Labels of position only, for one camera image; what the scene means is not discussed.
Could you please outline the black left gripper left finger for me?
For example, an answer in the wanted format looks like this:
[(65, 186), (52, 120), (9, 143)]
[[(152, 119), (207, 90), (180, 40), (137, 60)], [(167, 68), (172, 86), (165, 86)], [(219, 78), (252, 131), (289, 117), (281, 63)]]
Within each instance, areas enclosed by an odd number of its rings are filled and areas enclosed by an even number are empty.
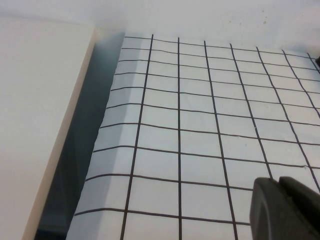
[(258, 177), (254, 181), (249, 221), (254, 240), (295, 238), (295, 205), (271, 178)]

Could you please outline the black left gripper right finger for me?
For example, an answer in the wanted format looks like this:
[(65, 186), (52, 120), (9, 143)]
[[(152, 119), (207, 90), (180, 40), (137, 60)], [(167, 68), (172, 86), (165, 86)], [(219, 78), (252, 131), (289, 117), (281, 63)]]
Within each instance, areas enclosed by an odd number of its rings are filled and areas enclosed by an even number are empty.
[(320, 194), (289, 176), (281, 176), (278, 183), (297, 208), (297, 215), (310, 235), (307, 236), (305, 233), (304, 239), (310, 240), (311, 236), (314, 236), (316, 240), (319, 240)]

